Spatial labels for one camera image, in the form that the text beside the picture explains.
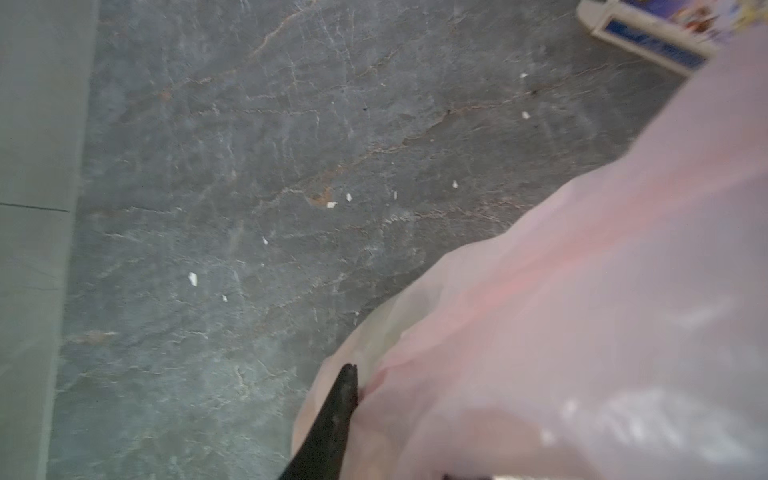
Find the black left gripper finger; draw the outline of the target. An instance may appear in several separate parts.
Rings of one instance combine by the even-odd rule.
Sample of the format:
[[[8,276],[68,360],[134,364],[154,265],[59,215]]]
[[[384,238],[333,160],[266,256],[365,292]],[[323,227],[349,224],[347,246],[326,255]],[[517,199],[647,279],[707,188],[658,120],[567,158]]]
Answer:
[[[358,406],[358,369],[339,371],[305,440],[279,480],[338,480],[347,447],[351,418]]]

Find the pink plastic shopping bag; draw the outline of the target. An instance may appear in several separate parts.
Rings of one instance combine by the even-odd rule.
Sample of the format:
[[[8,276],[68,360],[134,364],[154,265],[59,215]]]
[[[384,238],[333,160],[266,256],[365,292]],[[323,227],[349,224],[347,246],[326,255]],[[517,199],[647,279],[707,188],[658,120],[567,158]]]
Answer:
[[[767,475],[767,29],[738,34],[620,159],[443,256],[323,362],[345,479]]]

